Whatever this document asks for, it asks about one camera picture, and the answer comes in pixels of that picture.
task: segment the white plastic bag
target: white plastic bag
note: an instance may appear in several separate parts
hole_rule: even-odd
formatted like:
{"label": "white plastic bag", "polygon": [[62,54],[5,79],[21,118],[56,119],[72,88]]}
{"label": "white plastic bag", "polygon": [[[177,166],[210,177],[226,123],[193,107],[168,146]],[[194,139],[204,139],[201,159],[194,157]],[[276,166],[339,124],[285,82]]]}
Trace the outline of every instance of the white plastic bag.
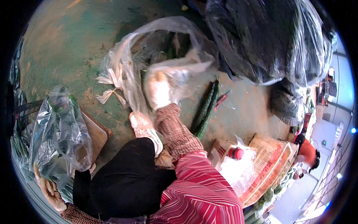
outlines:
{"label": "white plastic bag", "polygon": [[100,103],[105,104],[107,102],[107,100],[109,99],[109,97],[112,95],[112,93],[114,93],[114,95],[117,97],[119,102],[121,102],[123,108],[127,109],[129,107],[127,101],[125,99],[123,99],[123,97],[118,95],[118,93],[115,92],[118,89],[119,88],[114,88],[114,90],[108,89],[108,90],[103,92],[102,96],[101,95],[96,95],[95,99],[97,99]]}
{"label": "white plastic bag", "polygon": [[244,154],[240,160],[225,156],[223,161],[220,162],[220,155],[215,148],[213,148],[208,158],[211,160],[211,164],[215,169],[217,169],[230,184],[236,195],[240,197],[256,178],[253,164],[256,158],[256,151],[251,147],[245,146],[239,136],[235,135],[235,137],[237,139],[236,145],[229,144],[227,147],[220,145],[220,148],[225,148],[226,151],[232,147],[238,147],[244,150]]}
{"label": "white plastic bag", "polygon": [[256,152],[250,149],[244,151],[241,160],[235,160],[226,156],[221,163],[220,174],[234,189],[238,197],[250,187],[256,178],[253,167],[253,160],[256,157]]}
{"label": "white plastic bag", "polygon": [[111,49],[102,61],[103,72],[97,77],[98,83],[114,84],[123,91],[126,101],[134,112],[139,111],[146,115],[150,112],[146,105],[146,99],[142,92],[141,74],[139,66],[132,58],[131,47],[147,33],[157,30],[165,30],[175,33],[187,33],[190,35],[192,50],[184,58],[172,59],[152,64],[147,75],[153,75],[155,71],[162,71],[170,78],[173,102],[191,95],[195,88],[192,79],[199,79],[196,73],[203,72],[215,60],[213,54],[217,53],[216,46],[209,41],[195,26],[195,24],[182,16],[160,18],[150,22],[133,33],[129,33]]}

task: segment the black pants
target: black pants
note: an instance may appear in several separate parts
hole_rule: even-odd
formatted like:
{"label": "black pants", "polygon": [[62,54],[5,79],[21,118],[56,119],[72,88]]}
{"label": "black pants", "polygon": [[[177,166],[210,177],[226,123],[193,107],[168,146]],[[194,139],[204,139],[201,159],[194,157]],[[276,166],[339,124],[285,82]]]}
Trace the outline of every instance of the black pants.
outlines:
{"label": "black pants", "polygon": [[73,203],[102,220],[149,216],[159,210],[161,194],[174,180],[174,170],[156,169],[153,142],[137,138],[125,144],[92,180],[89,171],[76,171]]}

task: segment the red thermos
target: red thermos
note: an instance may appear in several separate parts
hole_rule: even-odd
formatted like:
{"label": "red thermos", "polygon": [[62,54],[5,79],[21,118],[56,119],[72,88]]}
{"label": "red thermos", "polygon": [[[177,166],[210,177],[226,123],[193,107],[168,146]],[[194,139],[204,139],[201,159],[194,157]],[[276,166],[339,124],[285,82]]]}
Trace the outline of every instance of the red thermos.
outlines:
{"label": "red thermos", "polygon": [[229,153],[227,154],[228,157],[240,160],[244,155],[244,150],[240,149],[239,147],[231,148]]}

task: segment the checkered sleeve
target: checkered sleeve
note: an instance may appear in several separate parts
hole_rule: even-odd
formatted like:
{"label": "checkered sleeve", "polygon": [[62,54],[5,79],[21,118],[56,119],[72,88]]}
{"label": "checkered sleeve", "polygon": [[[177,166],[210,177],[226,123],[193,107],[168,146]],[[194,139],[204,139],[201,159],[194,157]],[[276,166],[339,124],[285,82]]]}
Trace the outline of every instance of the checkered sleeve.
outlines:
{"label": "checkered sleeve", "polygon": [[100,224],[103,221],[87,215],[79,208],[71,203],[66,203],[67,209],[61,214],[65,220],[72,222],[72,224]]}
{"label": "checkered sleeve", "polygon": [[200,140],[195,137],[179,119],[180,108],[169,104],[156,111],[154,127],[168,142],[173,161],[190,152],[207,154]]}

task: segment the person in orange shirt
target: person in orange shirt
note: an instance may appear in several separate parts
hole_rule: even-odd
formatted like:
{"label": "person in orange shirt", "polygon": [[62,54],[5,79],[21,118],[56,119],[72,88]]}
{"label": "person in orange shirt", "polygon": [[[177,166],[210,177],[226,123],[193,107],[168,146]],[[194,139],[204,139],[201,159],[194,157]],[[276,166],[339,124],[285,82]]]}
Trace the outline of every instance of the person in orange shirt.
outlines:
{"label": "person in orange shirt", "polygon": [[316,169],[319,166],[319,160],[321,154],[319,151],[306,139],[303,134],[297,136],[295,143],[299,144],[298,155],[304,156],[304,161],[307,163],[311,170]]}

